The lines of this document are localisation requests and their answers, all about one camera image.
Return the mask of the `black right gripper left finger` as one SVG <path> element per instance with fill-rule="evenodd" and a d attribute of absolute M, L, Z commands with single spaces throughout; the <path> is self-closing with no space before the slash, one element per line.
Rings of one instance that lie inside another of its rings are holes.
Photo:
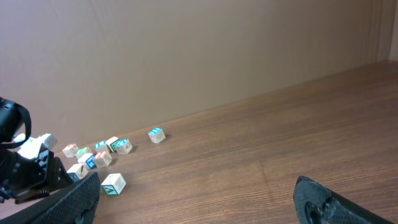
<path fill-rule="evenodd" d="M 1 224 L 92 224 L 100 199 L 93 172 L 55 194 L 1 220 Z"/>

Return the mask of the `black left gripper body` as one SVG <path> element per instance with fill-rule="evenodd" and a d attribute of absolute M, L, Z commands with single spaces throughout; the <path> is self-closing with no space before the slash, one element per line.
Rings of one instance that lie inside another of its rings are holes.
<path fill-rule="evenodd" d="M 1 200 L 29 189 L 49 190 L 46 182 L 47 163 L 54 157 L 52 151 L 44 150 L 36 159 L 26 159 L 17 152 L 1 150 Z"/>

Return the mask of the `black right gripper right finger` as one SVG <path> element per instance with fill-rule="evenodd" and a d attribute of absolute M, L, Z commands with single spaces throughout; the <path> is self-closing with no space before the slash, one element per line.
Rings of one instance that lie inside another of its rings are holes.
<path fill-rule="evenodd" d="M 298 177 L 293 195 L 300 224 L 393 224 L 306 177 Z"/>

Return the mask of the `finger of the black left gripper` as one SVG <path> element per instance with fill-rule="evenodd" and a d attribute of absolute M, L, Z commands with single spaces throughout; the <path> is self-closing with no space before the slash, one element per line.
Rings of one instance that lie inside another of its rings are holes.
<path fill-rule="evenodd" d="M 37 200 L 40 198 L 45 198 L 50 195 L 49 190 L 33 190 L 29 189 L 26 190 L 18 195 L 15 196 L 14 203 L 15 204 L 22 204 L 26 202 L 30 202 L 33 200 Z"/>
<path fill-rule="evenodd" d="M 74 180 L 65 170 L 61 160 L 53 157 L 47 163 L 46 182 L 49 190 L 58 190 L 73 184 Z"/>

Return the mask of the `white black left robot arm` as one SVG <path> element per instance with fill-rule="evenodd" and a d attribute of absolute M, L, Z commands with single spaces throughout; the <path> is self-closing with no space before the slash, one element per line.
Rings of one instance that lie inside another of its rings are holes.
<path fill-rule="evenodd" d="M 15 148 L 28 141 L 32 129 L 29 111 L 1 98 L 1 202 L 20 204 L 48 197 L 74 183 L 61 160 L 45 148 L 38 157 L 22 157 Z"/>

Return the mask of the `green sided wooden block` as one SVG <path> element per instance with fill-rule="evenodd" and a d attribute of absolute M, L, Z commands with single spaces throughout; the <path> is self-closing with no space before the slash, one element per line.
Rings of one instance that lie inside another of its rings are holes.
<path fill-rule="evenodd" d="M 126 186 L 126 181 L 120 173 L 109 174 L 101 183 L 106 195 L 120 195 Z"/>

